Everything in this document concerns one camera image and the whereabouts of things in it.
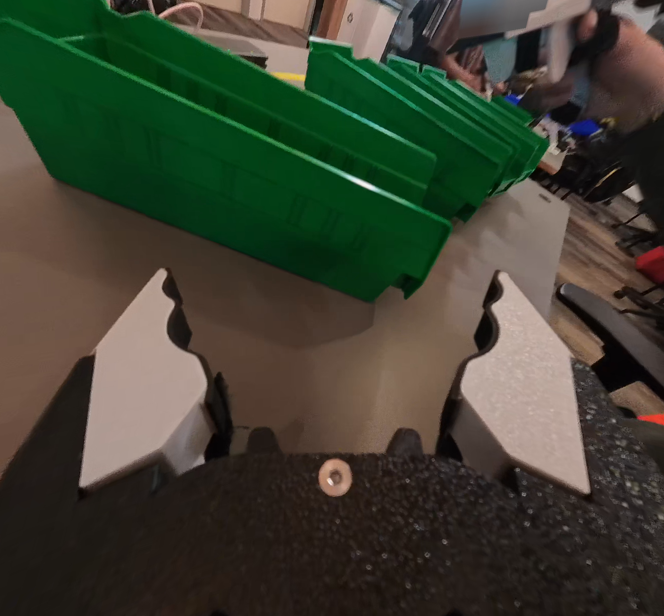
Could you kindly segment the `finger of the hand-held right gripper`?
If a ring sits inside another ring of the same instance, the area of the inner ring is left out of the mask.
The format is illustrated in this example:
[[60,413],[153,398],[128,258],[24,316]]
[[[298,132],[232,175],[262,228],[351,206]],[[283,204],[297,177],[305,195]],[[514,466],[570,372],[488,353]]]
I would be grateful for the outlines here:
[[540,11],[529,14],[525,30],[544,29],[558,22],[568,22],[590,10],[592,0],[547,0]]

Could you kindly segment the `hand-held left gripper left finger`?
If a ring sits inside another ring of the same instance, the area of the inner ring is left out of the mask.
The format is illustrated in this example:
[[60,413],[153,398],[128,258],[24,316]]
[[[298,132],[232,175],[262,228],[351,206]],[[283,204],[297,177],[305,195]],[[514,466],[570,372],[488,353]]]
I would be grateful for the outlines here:
[[228,454],[227,383],[192,335],[172,272],[157,270],[95,347],[80,490],[153,466],[178,477]]

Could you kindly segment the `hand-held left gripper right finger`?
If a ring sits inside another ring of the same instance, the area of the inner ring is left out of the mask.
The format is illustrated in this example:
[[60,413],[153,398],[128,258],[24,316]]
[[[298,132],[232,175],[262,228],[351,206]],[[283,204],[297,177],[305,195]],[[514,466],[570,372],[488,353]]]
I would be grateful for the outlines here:
[[474,342],[444,403],[437,455],[589,496],[572,356],[506,272],[491,279]]

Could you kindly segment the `black office chair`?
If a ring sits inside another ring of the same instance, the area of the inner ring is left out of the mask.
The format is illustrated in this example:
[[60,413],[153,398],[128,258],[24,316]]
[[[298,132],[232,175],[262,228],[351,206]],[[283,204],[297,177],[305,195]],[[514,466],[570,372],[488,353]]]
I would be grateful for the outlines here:
[[663,398],[663,348],[601,297],[564,283],[556,297],[602,342],[602,358],[591,368],[607,392],[636,382]]

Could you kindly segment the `red plastic box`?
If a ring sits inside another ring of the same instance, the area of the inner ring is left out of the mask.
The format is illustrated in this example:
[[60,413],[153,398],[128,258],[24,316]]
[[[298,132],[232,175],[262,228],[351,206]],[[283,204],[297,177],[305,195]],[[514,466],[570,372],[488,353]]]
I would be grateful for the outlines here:
[[648,252],[635,257],[635,269],[653,284],[663,284],[663,246],[652,248]]

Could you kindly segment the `white cabinet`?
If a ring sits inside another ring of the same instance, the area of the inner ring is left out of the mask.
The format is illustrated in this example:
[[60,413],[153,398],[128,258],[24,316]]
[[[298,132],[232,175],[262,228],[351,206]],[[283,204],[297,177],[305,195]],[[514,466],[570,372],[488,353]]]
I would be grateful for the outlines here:
[[336,40],[352,46],[356,58],[379,62],[402,11],[394,0],[348,0]]

